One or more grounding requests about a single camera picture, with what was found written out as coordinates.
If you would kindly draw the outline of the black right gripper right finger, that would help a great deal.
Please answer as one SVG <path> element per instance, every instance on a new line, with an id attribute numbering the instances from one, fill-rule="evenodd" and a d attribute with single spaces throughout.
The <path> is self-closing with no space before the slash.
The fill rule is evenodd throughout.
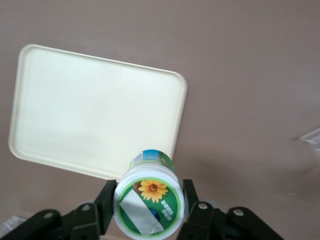
<path id="1" fill-rule="evenodd" d="M 191 179 L 183 180 L 184 212 L 178 240 L 282 240 L 269 225 L 246 207 L 227 213 L 198 198 Z"/>

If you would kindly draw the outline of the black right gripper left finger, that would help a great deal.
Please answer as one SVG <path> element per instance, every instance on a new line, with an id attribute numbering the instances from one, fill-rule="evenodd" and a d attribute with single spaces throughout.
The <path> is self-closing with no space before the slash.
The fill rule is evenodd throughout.
<path id="1" fill-rule="evenodd" d="M 116 180 L 108 180 L 94 201 L 80 204 L 66 215 L 44 209 L 1 237 L 2 240 L 98 240 L 113 217 Z"/>

